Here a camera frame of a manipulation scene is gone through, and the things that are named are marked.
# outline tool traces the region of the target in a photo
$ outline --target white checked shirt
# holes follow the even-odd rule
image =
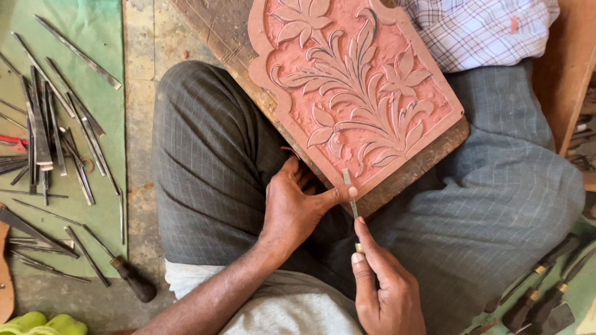
[[[395,0],[443,72],[540,57],[557,0]]]

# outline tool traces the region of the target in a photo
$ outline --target carved floral relief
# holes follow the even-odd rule
[[[372,189],[461,117],[400,8],[255,0],[253,12],[249,22],[262,22],[249,23],[250,38],[265,59],[251,78],[276,94],[276,116],[334,185],[349,168]]]

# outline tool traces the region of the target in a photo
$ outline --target left hand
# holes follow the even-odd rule
[[[325,193],[303,190],[314,177],[312,171],[291,155],[267,185],[265,222],[258,243],[286,259],[310,236],[323,215],[333,206],[358,195],[354,186],[342,185]]]

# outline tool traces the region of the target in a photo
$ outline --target concrete floor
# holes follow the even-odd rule
[[[150,163],[155,87],[181,61],[218,63],[167,0],[123,0],[123,12],[129,260],[158,284],[159,293],[143,304],[120,279],[111,280],[112,287],[106,290],[97,280],[85,284],[47,275],[13,278],[16,315],[40,311],[51,318],[66,313],[87,324],[89,334],[97,335],[138,328],[174,301],[163,279],[164,255]]]

